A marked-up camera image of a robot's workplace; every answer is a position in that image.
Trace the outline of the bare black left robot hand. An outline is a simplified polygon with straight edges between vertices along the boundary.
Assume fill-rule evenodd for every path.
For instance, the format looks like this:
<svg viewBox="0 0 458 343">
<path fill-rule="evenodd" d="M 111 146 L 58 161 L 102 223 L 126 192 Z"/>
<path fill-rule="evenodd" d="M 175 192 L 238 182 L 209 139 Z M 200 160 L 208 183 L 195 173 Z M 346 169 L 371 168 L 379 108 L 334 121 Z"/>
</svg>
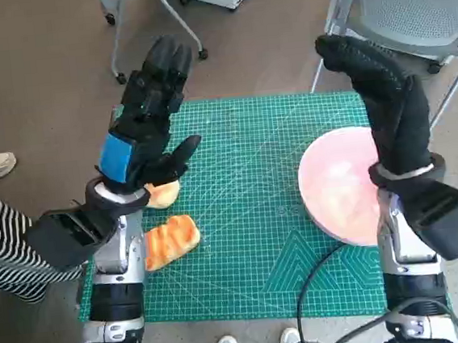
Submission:
<svg viewBox="0 0 458 343">
<path fill-rule="evenodd" d="M 170 117 L 183 103 L 191 60 L 189 46 L 161 36 L 140 70 L 131 72 L 121 103 L 112 111 L 97 166 L 110 190 L 129 194 L 146 184 L 177 181 L 187 171 L 200 136 L 187 137 L 171 153 L 166 146 Z"/>
</svg>

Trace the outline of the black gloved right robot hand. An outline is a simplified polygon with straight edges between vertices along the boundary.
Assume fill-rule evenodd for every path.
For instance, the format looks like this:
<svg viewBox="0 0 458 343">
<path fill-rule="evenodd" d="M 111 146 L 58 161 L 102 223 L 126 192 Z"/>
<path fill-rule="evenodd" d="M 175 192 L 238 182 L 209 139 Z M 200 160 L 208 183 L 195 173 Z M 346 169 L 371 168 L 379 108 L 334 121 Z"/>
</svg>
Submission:
<svg viewBox="0 0 458 343">
<path fill-rule="evenodd" d="M 389 50 L 351 36 L 318 36 L 315 49 L 363 100 L 380 164 L 396 175 L 431 165 L 429 102 L 420 78 Z"/>
</svg>

